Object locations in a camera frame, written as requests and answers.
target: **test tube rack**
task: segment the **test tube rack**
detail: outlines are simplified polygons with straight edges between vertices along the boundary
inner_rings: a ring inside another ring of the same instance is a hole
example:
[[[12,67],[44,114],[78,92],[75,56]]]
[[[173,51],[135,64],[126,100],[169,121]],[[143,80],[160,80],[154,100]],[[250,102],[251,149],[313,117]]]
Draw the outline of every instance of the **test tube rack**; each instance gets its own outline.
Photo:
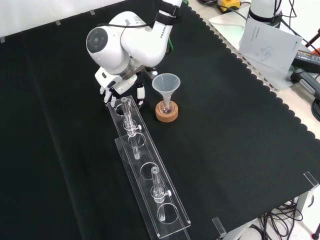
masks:
[[[191,225],[132,96],[108,103],[115,144],[152,240],[190,240]]]

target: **yellow device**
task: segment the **yellow device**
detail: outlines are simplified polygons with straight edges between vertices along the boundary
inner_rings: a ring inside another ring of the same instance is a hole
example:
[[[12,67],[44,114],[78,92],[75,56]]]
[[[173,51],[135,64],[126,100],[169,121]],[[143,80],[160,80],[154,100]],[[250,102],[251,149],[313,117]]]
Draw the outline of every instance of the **yellow device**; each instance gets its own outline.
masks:
[[[218,4],[221,6],[226,6],[233,10],[238,10],[240,8],[240,0],[218,0]],[[221,13],[225,14],[231,12],[228,8],[217,6]]]

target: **scalloped edge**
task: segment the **scalloped edge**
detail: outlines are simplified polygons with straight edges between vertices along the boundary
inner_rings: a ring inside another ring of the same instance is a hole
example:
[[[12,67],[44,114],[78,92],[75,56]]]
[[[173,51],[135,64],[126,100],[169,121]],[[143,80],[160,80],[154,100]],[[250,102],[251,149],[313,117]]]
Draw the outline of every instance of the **scalloped edge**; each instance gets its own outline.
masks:
[[[296,116],[296,113],[290,108],[289,105],[287,105],[286,103],[284,103],[283,99],[281,97],[278,96],[277,94],[277,89],[275,87],[273,87],[266,79],[265,77],[255,68],[251,65],[251,63],[249,63],[247,61],[247,59],[240,54],[233,46],[232,44],[224,37],[222,36],[222,34],[211,24],[207,24],[207,22],[204,21],[204,19],[200,16],[200,14],[198,14],[195,10],[192,9],[191,6],[187,6],[186,7],[189,11],[191,11],[193,14],[195,14],[199,20],[201,22],[203,22],[205,24],[205,28],[208,31],[211,31],[214,34],[215,38],[219,38],[221,40],[222,45],[228,50],[228,52],[230,52],[230,54],[238,61],[240,61],[242,63],[242,65],[249,70],[249,73],[253,76],[253,78],[255,78],[256,80],[259,80],[259,82],[262,83],[262,86],[265,86],[264,88],[272,95],[273,98],[275,98],[276,101],[281,102],[282,107],[288,111],[288,113],[293,113],[293,120],[299,123],[299,127],[300,128],[304,128],[307,132],[307,134],[315,139],[315,142],[319,145],[320,147],[320,139],[316,138],[316,135],[308,130],[307,125],[305,125],[302,121],[301,118],[299,118],[298,116]]]

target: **black cloth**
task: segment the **black cloth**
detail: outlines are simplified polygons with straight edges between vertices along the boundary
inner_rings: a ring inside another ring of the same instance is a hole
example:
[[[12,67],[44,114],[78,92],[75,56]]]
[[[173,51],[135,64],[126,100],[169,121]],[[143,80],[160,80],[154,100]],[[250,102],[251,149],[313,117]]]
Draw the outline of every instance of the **black cloth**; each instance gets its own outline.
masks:
[[[90,30],[123,11],[149,23],[157,8],[126,0],[0,44],[1,239],[148,239],[86,50]],[[213,240],[213,218],[229,232],[311,189],[303,173],[320,180],[320,143],[194,11],[181,12],[174,52],[158,66],[181,79],[172,96],[179,116],[156,120],[161,96],[143,75],[149,105],[141,114],[191,239]]]

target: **metal clip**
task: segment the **metal clip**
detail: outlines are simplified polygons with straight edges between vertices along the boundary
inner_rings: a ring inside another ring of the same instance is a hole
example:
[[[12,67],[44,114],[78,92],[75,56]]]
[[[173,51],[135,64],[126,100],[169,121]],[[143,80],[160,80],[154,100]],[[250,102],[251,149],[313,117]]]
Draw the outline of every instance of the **metal clip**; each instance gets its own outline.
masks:
[[[215,217],[214,219],[212,219],[213,224],[215,225],[215,228],[218,230],[220,237],[223,238],[227,235],[227,232],[224,228],[224,226],[222,225],[222,223],[220,222],[218,217]]]
[[[305,172],[303,175],[304,175],[304,176],[306,177],[306,179],[308,179],[309,182],[312,184],[313,189],[319,186],[318,181],[311,175],[311,173],[310,173],[309,171]]]

